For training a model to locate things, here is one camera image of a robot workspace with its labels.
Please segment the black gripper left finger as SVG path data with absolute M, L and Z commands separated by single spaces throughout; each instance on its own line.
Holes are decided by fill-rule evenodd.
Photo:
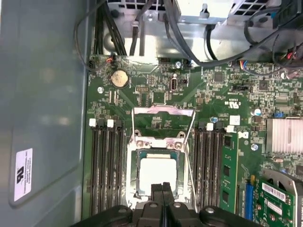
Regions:
M 151 185 L 151 200 L 135 209 L 117 205 L 73 224 L 74 227 L 160 227 L 163 220 L 163 186 Z

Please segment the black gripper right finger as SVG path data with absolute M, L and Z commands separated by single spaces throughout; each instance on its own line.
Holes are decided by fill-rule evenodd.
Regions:
M 259 224 L 225 211 L 216 206 L 206 206 L 200 211 L 176 202 L 169 183 L 163 183 L 164 201 L 167 203 L 169 225 L 172 227 L 258 227 Z

